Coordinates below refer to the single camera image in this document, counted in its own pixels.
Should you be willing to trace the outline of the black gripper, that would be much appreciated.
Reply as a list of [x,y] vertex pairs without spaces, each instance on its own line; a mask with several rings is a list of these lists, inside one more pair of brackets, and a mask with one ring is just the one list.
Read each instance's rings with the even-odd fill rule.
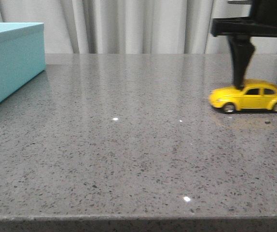
[[244,76],[255,51],[250,37],[277,38],[277,0],[253,0],[248,16],[214,18],[211,34],[227,36],[233,66],[233,85],[244,86]]

